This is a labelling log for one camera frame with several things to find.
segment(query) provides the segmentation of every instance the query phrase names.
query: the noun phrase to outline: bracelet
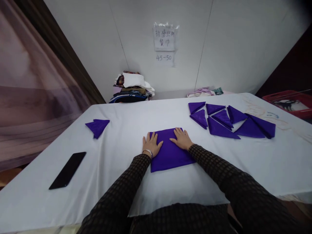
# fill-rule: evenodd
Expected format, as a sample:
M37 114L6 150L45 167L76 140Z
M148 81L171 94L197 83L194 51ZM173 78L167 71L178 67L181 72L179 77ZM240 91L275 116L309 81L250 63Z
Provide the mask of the bracelet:
M148 149L148 150L147 150L147 149L144 149L144 150L142 151L142 153L143 153L145 150L146 150L147 152L150 153L150 155L152 156L152 157L151 157L151 159L152 159L152 158L153 158L153 153L152 153L152 151L150 151L149 149Z

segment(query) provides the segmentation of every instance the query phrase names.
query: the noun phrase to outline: red plastic basket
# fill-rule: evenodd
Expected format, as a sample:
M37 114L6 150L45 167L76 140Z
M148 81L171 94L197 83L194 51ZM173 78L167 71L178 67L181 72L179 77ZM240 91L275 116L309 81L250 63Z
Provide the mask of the red plastic basket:
M281 108L284 111L287 111L288 113L291 113L294 116L297 116L300 119L310 119L312 118L312 96L308 94L303 94L294 90L286 90L283 92L271 94L262 97L265 101L274 104L274 101L279 101L279 100L298 100L302 104L308 107L308 109L305 110L296 110L296 111L287 111L281 106L276 105L277 107Z

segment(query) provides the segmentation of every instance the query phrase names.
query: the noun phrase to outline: person's right hand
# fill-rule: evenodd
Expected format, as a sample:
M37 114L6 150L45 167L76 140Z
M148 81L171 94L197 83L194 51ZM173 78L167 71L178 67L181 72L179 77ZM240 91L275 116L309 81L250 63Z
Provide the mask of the person's right hand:
M183 150L189 150L189 148L194 145L194 143L189 138L188 132L184 130L184 132L181 130L181 128L175 128L174 130L176 139L170 138L173 143L175 143L178 147L180 147Z

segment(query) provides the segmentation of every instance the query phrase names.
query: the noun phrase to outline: purple curtain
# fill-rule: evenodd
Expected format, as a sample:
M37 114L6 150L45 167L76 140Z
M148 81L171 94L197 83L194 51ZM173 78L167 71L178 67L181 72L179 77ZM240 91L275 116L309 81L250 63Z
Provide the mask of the purple curtain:
M0 1L0 171L31 162L89 106L11 0Z

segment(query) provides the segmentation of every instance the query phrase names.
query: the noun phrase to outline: black phone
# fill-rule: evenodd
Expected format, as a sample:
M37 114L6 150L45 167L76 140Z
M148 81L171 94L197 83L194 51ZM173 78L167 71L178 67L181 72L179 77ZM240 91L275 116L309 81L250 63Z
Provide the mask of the black phone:
M66 187L84 159L85 154L86 152L74 153L56 177L49 190Z

